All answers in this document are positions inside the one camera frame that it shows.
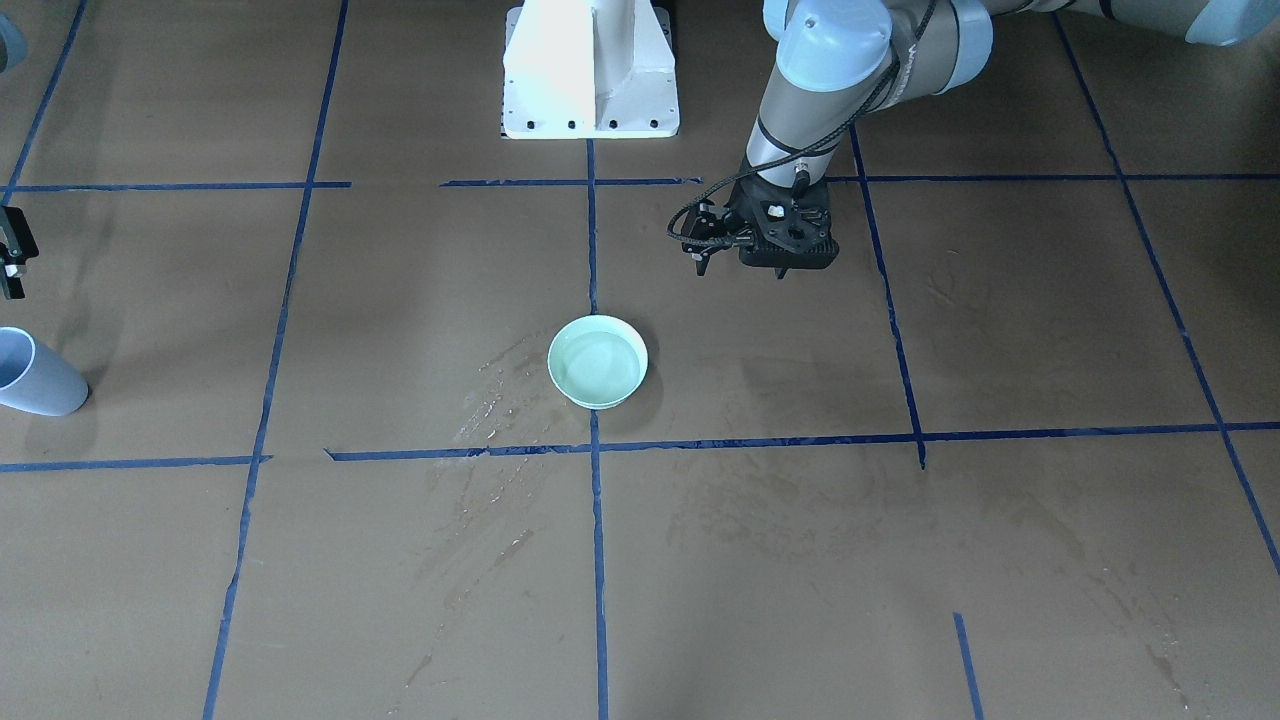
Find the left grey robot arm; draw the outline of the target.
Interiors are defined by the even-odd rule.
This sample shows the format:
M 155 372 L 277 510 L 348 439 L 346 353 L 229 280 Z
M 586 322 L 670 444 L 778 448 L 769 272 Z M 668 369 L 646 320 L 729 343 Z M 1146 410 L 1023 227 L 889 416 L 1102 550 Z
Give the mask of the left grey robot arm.
M 1188 44 L 1233 46 L 1277 18 L 1275 1 L 768 1 L 774 65 L 724 206 L 701 201 L 682 249 L 704 274 L 733 251 L 777 277 L 838 256 L 826 178 L 863 117 L 960 87 L 983 72 L 995 20 L 1079 12 Z

